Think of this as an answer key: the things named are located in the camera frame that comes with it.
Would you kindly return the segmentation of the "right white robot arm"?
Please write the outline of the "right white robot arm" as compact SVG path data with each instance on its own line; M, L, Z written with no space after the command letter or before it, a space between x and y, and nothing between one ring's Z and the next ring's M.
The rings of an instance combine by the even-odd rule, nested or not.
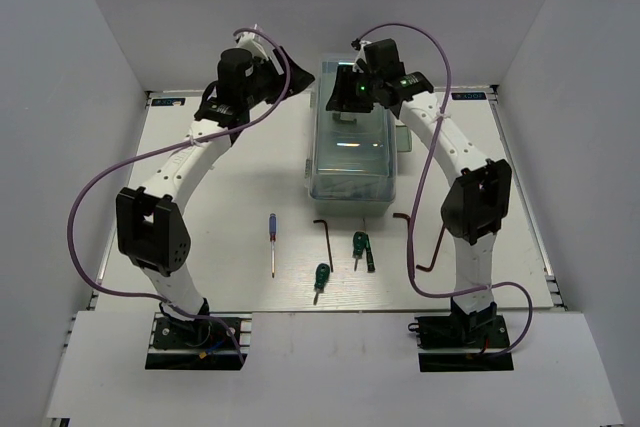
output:
M492 257L508 213L512 169L466 137L445 110L447 96L437 96L422 73L406 71L394 40L356 40L352 46L357 57L338 68L326 108L339 113L369 113L377 106L389 110L441 168L449 185L441 218L455 246L451 331L459 343L475 345L496 316Z

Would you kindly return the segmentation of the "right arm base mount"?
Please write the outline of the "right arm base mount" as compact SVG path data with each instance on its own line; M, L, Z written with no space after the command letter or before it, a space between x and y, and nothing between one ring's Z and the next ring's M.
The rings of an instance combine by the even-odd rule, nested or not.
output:
M503 316L472 332L463 333L453 316L419 316L407 326L417 340L422 373L507 372L514 370Z

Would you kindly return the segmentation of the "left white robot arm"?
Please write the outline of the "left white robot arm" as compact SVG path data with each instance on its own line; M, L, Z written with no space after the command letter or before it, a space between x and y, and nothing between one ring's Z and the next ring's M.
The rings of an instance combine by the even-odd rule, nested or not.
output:
M162 313L177 323L177 334L199 346L211 334L207 300L196 289L186 266L191 237L183 220L197 186L239 137L250 111L265 102L297 95L314 81L313 75L287 53L266 57L248 48L225 50L217 78L204 90L185 137L146 182L124 188L116 197L119 251L150 279L161 296Z

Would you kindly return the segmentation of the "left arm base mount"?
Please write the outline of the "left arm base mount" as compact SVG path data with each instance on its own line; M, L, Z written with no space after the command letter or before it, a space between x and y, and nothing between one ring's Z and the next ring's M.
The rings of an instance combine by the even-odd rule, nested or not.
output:
M240 371L250 346L249 314L217 322L183 322L154 317L145 369L148 371Z

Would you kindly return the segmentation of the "green plastic toolbox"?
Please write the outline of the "green plastic toolbox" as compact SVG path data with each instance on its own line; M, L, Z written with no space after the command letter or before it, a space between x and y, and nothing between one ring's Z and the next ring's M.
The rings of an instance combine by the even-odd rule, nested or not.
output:
M328 111L339 68L353 62L326 54L311 94L312 139L306 186L321 217L380 217L395 200L399 128L392 114Z

